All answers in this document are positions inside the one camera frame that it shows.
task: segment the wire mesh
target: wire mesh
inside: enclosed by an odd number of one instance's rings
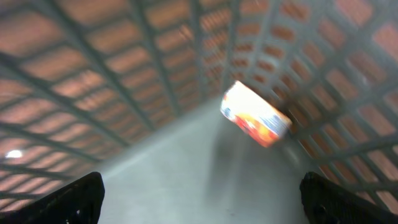
[[[0,211],[246,82],[324,175],[398,213],[388,0],[0,2]],[[20,149],[24,156],[5,159]]]

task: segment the metal grid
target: metal grid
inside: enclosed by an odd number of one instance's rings
[[[242,80],[332,181],[397,213],[397,3],[0,2],[0,211]]]

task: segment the concrete floor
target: concrete floor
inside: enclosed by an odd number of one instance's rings
[[[264,149],[222,117],[219,103],[100,167],[99,223],[308,223],[299,184],[311,168],[299,149]]]

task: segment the cardboard box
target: cardboard box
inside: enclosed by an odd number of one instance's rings
[[[221,112],[264,147],[280,139],[292,124],[288,117],[239,81],[225,93]]]

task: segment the box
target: box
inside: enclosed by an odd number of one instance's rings
[[[225,93],[221,112],[264,147],[280,139],[292,124],[288,117],[239,81]]]

